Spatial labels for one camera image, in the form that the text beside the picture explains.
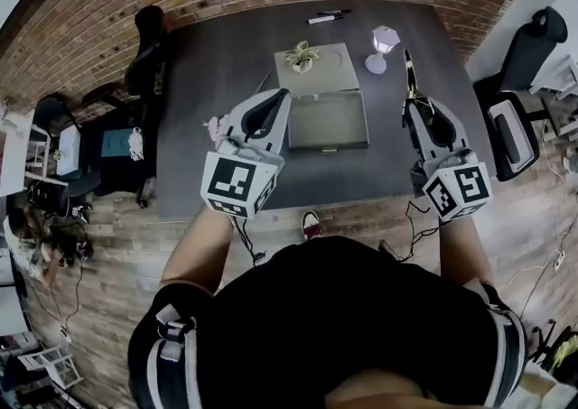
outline shirt sleeve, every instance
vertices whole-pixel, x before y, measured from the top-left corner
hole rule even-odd
[[[156,314],[171,304],[181,318],[194,316],[198,321],[210,302],[211,295],[207,291],[191,284],[169,284],[155,295],[151,309],[136,326],[128,344],[129,386],[138,407],[154,407],[146,381],[146,362],[160,338]]]

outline small table lamp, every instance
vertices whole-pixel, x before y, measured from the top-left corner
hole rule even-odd
[[[373,46],[376,49],[375,54],[371,54],[365,59],[365,67],[371,73],[382,74],[387,69],[387,62],[383,57],[394,49],[400,42],[397,32],[385,25],[373,29]]]

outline shoe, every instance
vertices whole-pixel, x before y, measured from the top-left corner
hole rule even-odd
[[[301,231],[303,232],[305,240],[311,240],[323,236],[322,226],[319,222],[317,213],[312,210],[303,213],[303,218],[301,219]]]

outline power outlet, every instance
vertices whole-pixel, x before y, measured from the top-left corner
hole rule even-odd
[[[562,265],[565,257],[566,253],[565,251],[562,251],[562,253],[556,258],[556,262],[554,263],[554,271],[558,271],[560,269],[560,266]]]

